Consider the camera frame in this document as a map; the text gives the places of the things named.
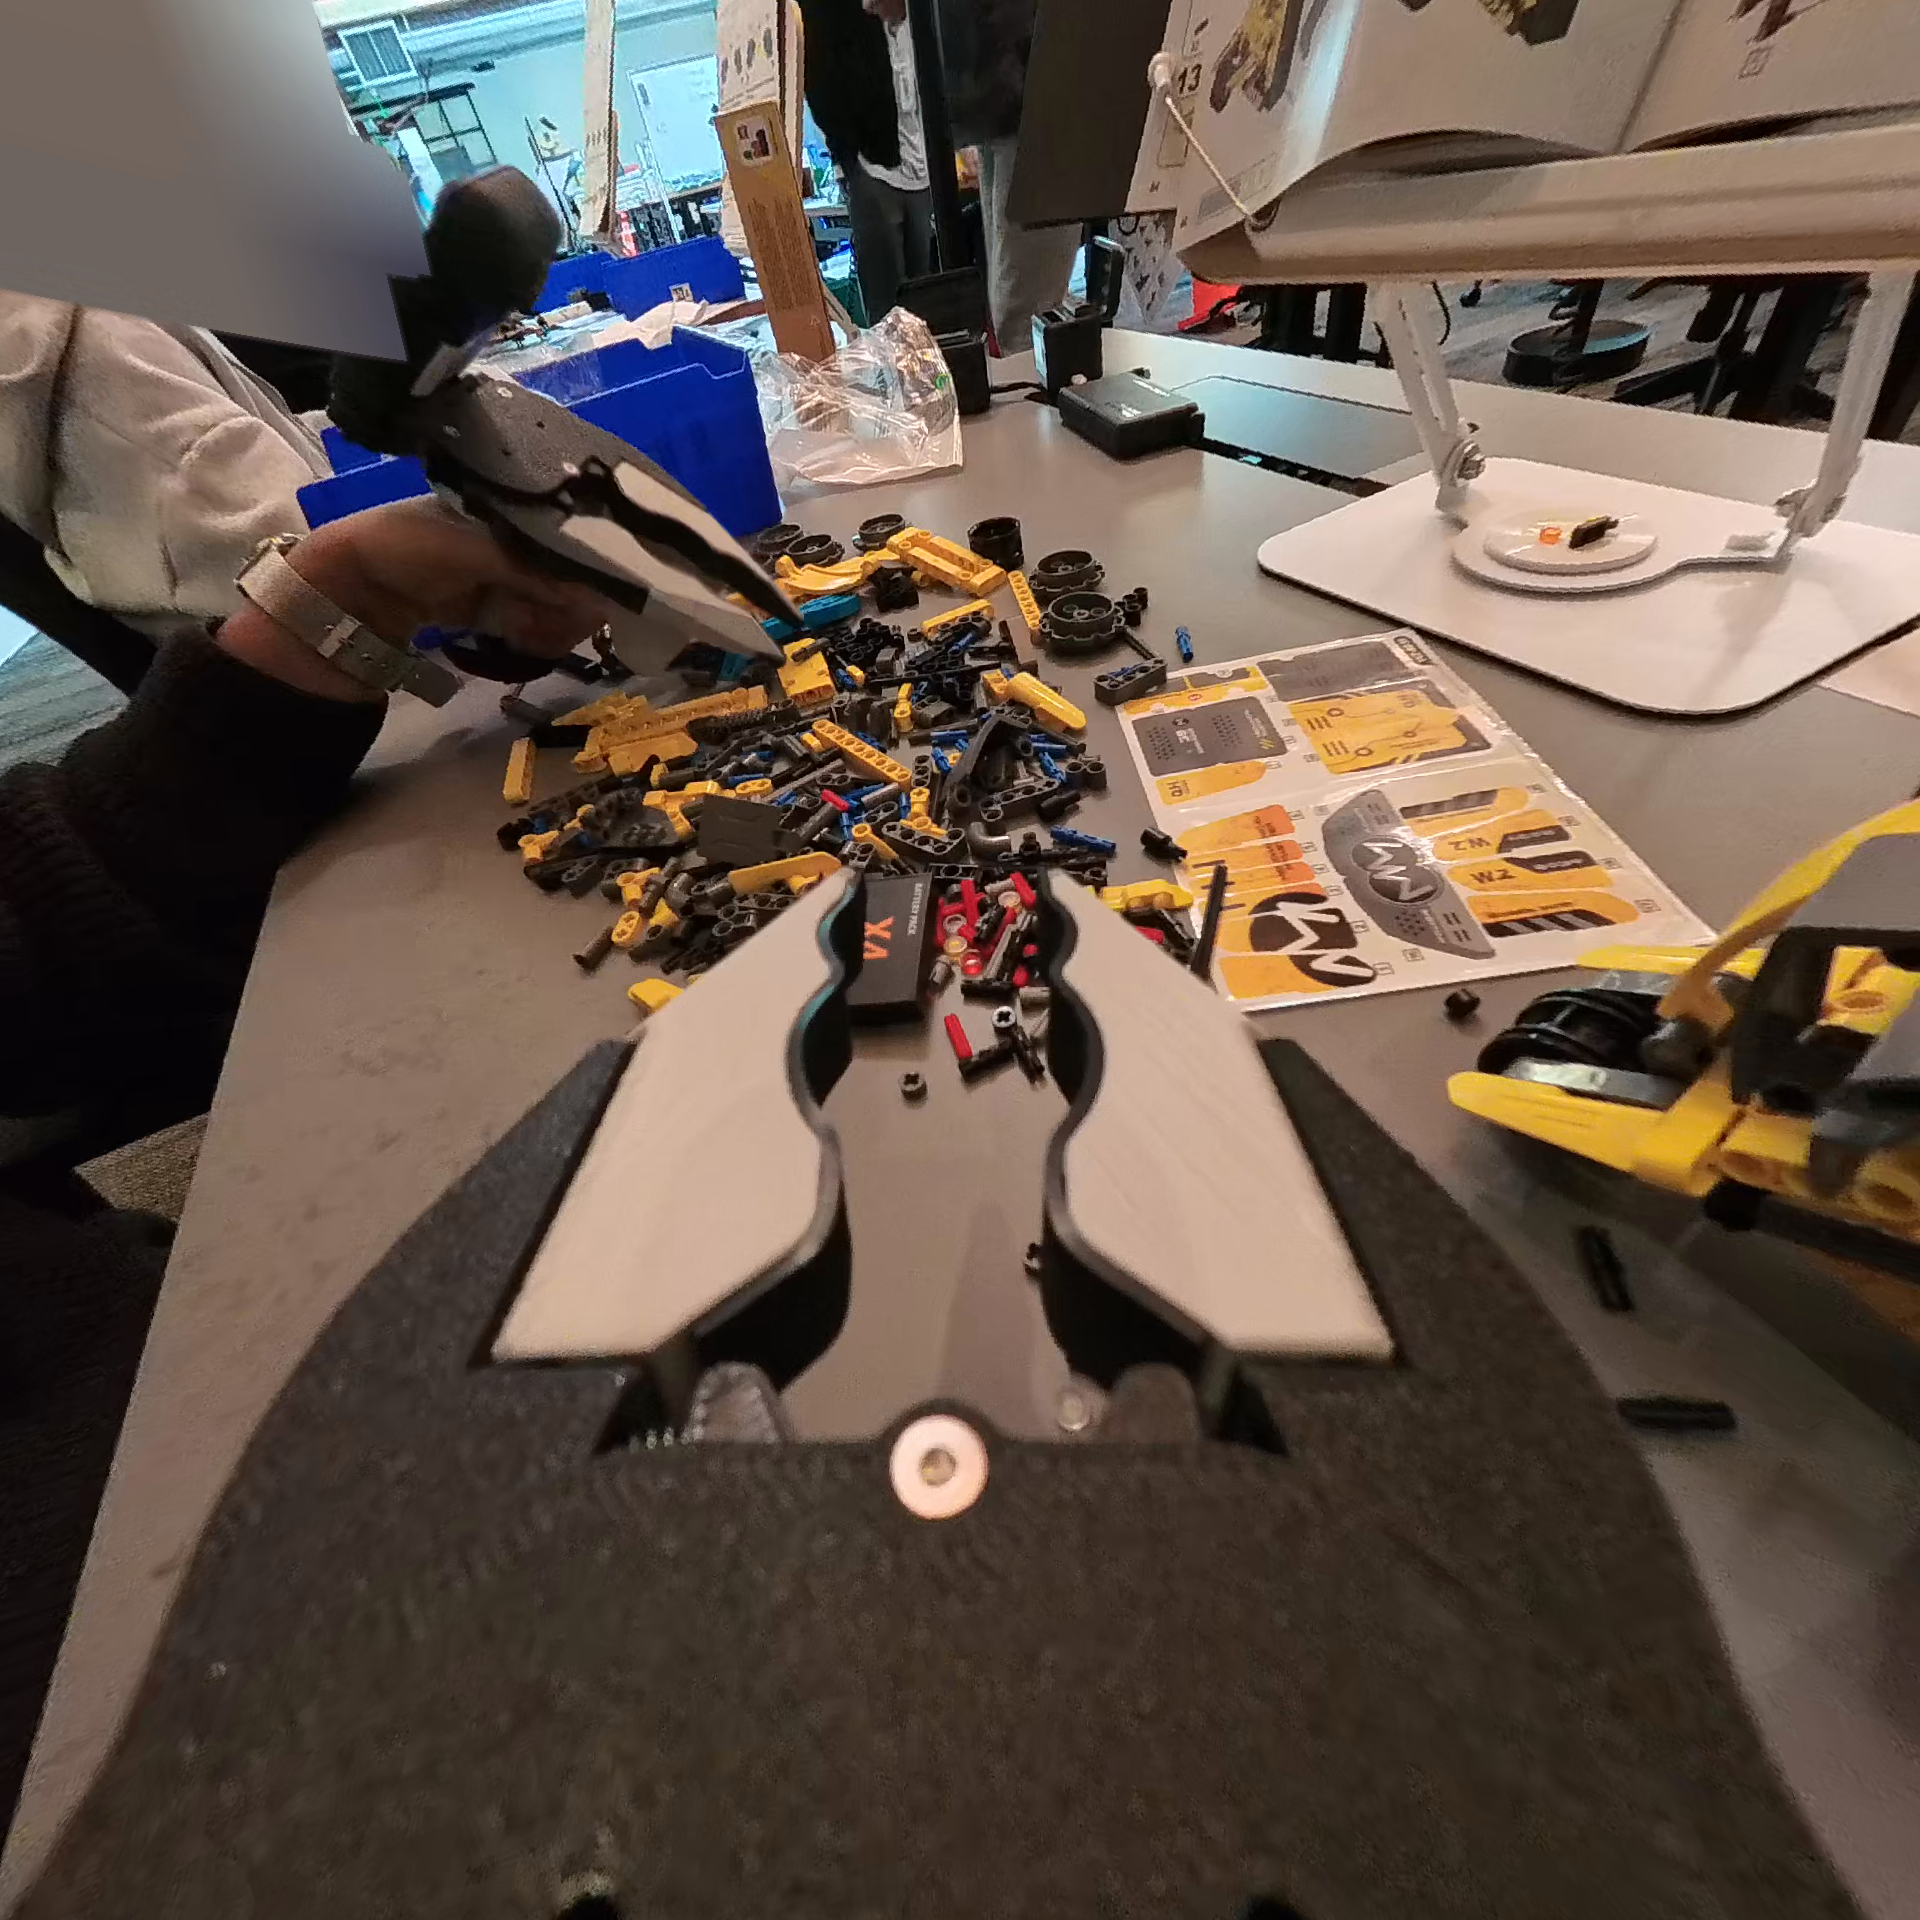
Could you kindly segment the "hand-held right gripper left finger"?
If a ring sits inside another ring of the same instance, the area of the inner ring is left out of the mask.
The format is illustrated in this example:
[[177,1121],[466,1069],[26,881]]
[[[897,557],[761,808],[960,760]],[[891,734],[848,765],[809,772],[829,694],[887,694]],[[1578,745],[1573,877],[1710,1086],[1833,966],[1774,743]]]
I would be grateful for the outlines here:
[[806,1368],[848,1317],[857,877],[650,1014],[521,1269],[494,1362]]

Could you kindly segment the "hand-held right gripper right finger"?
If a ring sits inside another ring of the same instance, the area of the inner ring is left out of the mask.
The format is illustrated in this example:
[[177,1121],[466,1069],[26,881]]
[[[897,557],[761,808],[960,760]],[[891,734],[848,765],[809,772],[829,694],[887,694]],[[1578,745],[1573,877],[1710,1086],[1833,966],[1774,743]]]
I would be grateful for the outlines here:
[[1077,879],[1040,892],[1041,1218],[1065,1271],[1200,1358],[1383,1365],[1394,1336],[1248,1022]]

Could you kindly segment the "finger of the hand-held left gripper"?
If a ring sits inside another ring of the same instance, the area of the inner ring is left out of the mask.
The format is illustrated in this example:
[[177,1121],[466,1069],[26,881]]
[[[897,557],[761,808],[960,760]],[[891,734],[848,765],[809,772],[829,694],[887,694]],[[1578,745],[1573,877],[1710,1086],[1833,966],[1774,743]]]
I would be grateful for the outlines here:
[[798,624],[800,612],[759,561],[645,460],[582,460],[574,477],[574,541],[634,584],[746,608]]
[[714,605],[703,597],[680,598],[646,583],[602,572],[574,541],[574,505],[517,501],[513,538],[531,551],[534,564],[563,584],[582,586],[609,615],[615,648],[631,664],[649,654],[664,655],[682,640],[705,640],[731,654],[770,652],[746,608]]

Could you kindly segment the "teal toy piece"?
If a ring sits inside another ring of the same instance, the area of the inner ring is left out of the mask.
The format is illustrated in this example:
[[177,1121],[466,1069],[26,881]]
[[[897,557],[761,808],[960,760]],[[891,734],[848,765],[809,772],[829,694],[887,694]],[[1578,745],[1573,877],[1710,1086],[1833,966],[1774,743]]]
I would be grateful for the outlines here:
[[705,676],[707,682],[735,682],[770,666],[770,660],[784,658],[784,648],[793,642],[814,640],[833,625],[850,621],[859,612],[859,600],[850,592],[837,592],[800,604],[798,617],[765,617],[761,631],[770,652],[731,654],[705,640],[694,640],[677,658],[677,670],[689,681]]

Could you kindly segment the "pile of toy building pieces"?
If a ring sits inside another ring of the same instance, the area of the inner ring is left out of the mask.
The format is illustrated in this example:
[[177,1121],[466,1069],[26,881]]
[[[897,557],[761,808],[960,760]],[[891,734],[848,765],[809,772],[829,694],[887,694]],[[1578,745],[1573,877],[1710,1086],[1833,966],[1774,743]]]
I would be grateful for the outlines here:
[[570,711],[505,700],[511,740],[496,844],[542,895],[608,903],[570,953],[594,974],[634,966],[638,1022],[664,1010],[819,879],[925,872],[931,965],[925,1012],[982,1001],[991,1034],[943,1029],[960,1074],[1016,1065],[1040,1080],[1049,1007],[1040,892],[1077,879],[1175,961],[1206,976],[1226,877],[1200,920],[1170,870],[1183,852],[1141,831],[1144,879],[1112,879],[1118,846],[1077,823],[1107,788],[1088,711],[1040,672],[1043,654],[1133,658],[1095,676],[1118,709],[1166,660],[1141,636],[1144,586],[1102,592],[1086,549],[1025,561],[1011,516],[957,541],[897,514],[864,518],[850,544],[776,520],[750,541],[787,600],[850,592],[859,612],[745,681],[688,678],[679,700],[615,682]]

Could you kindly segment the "person's left forearm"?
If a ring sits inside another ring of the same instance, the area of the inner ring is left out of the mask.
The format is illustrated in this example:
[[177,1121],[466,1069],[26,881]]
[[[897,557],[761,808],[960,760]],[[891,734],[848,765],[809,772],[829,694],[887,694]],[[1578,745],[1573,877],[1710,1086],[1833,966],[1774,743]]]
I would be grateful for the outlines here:
[[167,640],[113,720],[2,781],[2,1112],[144,1130],[219,1080],[280,865],[383,701]]

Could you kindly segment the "person's left hand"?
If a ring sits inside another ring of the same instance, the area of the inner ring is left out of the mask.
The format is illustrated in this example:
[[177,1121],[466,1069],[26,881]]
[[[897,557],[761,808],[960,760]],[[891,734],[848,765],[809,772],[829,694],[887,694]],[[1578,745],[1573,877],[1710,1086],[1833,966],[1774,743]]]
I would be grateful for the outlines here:
[[477,628],[528,655],[559,658],[623,608],[589,584],[544,574],[438,497],[406,497],[303,537],[291,572],[371,636]]

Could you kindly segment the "large blue plastic bin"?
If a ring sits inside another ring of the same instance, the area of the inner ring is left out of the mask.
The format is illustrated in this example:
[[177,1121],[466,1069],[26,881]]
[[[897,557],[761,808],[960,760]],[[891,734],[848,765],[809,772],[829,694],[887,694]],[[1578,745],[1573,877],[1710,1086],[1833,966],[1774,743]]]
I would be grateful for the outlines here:
[[753,372],[731,342],[677,329],[657,348],[638,338],[585,342],[542,362],[522,352],[501,352],[481,370],[631,442],[733,537],[753,537],[782,518]]

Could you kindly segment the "small blue plastic bin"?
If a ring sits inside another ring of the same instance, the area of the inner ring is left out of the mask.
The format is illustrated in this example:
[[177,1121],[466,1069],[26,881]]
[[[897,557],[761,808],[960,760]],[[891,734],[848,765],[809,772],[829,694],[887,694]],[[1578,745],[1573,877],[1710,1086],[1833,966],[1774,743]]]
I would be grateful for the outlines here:
[[746,297],[743,272],[723,240],[710,233],[654,246],[634,255],[586,250],[554,260],[534,312],[602,297],[618,314],[634,319],[664,302],[737,304]]

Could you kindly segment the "clear plastic bag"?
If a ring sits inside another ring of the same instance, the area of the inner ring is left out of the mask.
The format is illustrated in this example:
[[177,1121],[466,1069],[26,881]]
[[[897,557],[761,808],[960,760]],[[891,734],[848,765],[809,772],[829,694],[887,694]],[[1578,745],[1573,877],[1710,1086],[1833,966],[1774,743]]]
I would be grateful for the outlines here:
[[782,496],[895,486],[965,464],[947,362],[905,305],[822,361],[765,344],[750,350],[750,370]]

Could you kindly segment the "silver wristwatch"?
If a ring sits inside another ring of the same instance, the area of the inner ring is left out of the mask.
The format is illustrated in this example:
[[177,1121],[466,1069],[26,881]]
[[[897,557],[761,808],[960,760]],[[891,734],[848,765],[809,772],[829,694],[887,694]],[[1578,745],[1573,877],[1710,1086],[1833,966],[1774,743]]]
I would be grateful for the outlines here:
[[359,690],[403,694],[437,709],[457,697],[464,682],[455,670],[410,644],[379,637],[361,617],[326,598],[295,569],[295,549],[290,535],[253,545],[232,577],[250,609]]

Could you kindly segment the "black battery pack box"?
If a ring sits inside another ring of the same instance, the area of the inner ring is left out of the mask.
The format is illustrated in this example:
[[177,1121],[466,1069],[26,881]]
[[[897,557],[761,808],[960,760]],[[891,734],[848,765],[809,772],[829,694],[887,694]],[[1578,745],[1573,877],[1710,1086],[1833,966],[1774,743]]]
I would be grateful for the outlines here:
[[871,876],[862,900],[862,960],[848,985],[859,1026],[905,1023],[925,1012],[931,965],[931,898],[925,872]]

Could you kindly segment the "tall brown cardboard box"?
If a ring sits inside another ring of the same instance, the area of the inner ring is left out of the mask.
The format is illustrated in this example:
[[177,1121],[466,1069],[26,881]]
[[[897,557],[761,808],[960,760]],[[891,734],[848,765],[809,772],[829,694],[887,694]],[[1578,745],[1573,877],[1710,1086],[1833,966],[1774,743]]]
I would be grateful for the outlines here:
[[833,352],[829,305],[778,109],[775,103],[720,109],[712,130],[775,344],[822,362]]

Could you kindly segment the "person's beige jacket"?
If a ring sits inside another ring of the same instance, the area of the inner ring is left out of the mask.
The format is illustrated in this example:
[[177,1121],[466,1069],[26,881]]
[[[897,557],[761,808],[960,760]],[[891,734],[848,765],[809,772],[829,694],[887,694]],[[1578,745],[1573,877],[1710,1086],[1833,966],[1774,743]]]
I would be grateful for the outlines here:
[[318,425],[203,326],[2,293],[2,514],[61,586],[144,640],[238,608],[239,567],[306,528]]

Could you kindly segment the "yellow grey sticker sheet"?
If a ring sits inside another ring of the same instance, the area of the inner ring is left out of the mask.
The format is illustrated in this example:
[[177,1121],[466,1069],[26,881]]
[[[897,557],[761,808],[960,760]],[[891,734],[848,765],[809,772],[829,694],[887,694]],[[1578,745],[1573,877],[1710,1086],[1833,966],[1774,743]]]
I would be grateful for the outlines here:
[[1185,664],[1118,705],[1242,1012],[1701,946],[1704,920],[1413,631]]

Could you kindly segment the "black power adapter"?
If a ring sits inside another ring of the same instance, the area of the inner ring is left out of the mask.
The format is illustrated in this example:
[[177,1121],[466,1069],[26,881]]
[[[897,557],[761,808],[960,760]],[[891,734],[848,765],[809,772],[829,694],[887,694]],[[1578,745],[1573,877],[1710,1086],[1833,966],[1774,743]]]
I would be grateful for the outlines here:
[[1142,372],[1114,372],[1061,385],[1053,404],[1077,439],[1114,462],[1133,462],[1167,447],[1201,446],[1206,416],[1182,390],[1167,390]]

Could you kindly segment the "yellow black toy vehicle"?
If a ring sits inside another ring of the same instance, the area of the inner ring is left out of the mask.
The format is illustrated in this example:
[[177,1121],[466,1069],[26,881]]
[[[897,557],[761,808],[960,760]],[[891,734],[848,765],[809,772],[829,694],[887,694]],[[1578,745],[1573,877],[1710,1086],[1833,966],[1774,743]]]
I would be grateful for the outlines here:
[[1794,862],[1704,943],[1585,953],[1447,1080],[1451,1105],[1915,1281],[1918,801]]

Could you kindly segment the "black flat panel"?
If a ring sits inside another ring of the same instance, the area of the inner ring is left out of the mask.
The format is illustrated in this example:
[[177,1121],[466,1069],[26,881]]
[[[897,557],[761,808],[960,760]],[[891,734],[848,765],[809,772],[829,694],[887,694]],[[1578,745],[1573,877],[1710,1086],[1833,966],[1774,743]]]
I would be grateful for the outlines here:
[[1011,223],[1029,229],[1125,213],[1170,1],[1037,1],[1015,170]]

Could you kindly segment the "person's dark trouser leg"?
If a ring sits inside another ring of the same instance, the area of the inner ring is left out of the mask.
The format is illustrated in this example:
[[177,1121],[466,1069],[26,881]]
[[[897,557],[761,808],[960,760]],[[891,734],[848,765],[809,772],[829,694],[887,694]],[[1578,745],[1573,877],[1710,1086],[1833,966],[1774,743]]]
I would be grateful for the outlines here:
[[2,1826],[8,1828],[173,1225],[72,1167],[2,1177]]

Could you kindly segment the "white book stand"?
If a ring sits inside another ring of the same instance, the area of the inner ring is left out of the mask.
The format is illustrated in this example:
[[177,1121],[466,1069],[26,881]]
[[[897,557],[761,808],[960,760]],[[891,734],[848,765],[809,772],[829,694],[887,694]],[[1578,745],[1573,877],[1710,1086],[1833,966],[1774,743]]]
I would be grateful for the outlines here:
[[[1915,621],[1915,537],[1840,514],[1915,282],[1915,121],[1465,175],[1296,185],[1176,244],[1195,277],[1359,281],[1431,477],[1269,537],[1261,572],[1637,713],[1758,709]],[[1470,272],[1864,272],[1829,436],[1774,503],[1490,456],[1416,281]],[[1613,514],[1602,544],[1541,520]]]

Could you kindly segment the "black chair base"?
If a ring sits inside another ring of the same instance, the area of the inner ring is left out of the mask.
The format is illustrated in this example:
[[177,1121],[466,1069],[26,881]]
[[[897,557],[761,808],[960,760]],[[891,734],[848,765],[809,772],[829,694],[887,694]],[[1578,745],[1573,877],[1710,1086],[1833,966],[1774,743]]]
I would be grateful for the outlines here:
[[1591,385],[1631,375],[1646,352],[1648,326],[1631,319],[1530,326],[1507,340],[1502,378],[1534,390]]

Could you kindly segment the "open instruction booklet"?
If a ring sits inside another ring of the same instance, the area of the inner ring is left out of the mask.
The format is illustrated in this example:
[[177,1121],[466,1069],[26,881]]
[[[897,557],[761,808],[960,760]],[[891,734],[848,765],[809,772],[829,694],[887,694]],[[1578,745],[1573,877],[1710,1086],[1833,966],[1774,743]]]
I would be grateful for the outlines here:
[[1126,210],[1176,244],[1311,177],[1457,174],[1915,111],[1915,1],[1175,4]]

